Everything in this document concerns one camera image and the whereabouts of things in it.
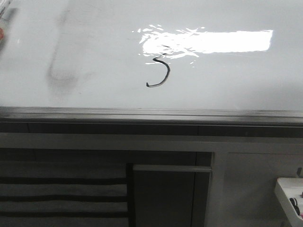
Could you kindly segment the white black whiteboard marker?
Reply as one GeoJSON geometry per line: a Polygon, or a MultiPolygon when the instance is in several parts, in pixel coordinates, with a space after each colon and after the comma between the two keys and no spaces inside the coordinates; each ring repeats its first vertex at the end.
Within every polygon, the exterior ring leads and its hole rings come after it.
{"type": "Polygon", "coordinates": [[[9,38],[10,27],[18,9],[14,7],[15,0],[0,1],[0,52],[3,52],[9,38]]]}

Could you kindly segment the dark cabinet panel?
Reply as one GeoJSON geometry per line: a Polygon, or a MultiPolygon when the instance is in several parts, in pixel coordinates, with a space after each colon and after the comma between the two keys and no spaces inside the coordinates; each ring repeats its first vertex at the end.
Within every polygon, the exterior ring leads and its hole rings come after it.
{"type": "Polygon", "coordinates": [[[212,169],[140,165],[134,170],[138,227],[203,227],[212,169]]]}

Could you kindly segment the striped slatted panel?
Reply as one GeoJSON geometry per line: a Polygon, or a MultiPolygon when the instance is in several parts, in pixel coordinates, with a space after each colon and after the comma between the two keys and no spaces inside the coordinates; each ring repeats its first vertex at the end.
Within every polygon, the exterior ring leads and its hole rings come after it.
{"type": "Polygon", "coordinates": [[[1,162],[3,227],[134,227],[124,164],[1,162]]]}

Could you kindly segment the white plastic tray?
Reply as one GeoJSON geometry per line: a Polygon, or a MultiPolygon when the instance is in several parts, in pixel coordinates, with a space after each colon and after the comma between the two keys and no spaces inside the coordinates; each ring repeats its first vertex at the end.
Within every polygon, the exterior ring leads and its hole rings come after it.
{"type": "Polygon", "coordinates": [[[303,226],[303,179],[279,177],[275,195],[292,227],[303,226]]]}

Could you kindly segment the white whiteboard with frame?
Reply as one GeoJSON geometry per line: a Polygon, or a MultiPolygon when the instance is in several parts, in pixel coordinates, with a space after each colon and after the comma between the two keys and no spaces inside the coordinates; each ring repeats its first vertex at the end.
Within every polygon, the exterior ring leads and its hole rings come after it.
{"type": "Polygon", "coordinates": [[[16,0],[0,130],[303,135],[300,0],[16,0]]]}

